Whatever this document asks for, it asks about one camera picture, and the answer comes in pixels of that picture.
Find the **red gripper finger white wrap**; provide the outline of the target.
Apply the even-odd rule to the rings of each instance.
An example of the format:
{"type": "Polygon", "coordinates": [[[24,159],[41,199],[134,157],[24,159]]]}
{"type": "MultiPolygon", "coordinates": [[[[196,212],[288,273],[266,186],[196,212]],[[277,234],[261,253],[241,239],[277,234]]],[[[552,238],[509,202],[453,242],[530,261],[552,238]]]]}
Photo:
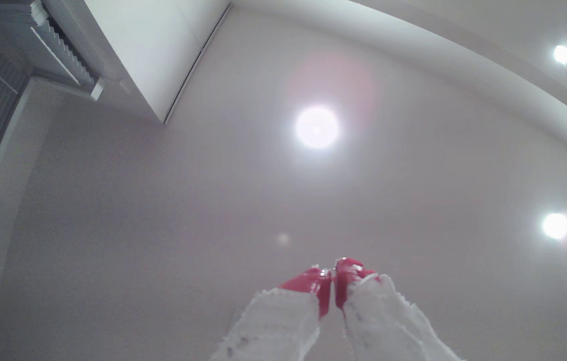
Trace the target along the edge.
{"type": "Polygon", "coordinates": [[[387,274],[337,259],[335,296],[354,360],[460,360],[387,274]]]}
{"type": "Polygon", "coordinates": [[[331,271],[312,266],[256,294],[210,360],[304,360],[329,311],[331,271]]]}

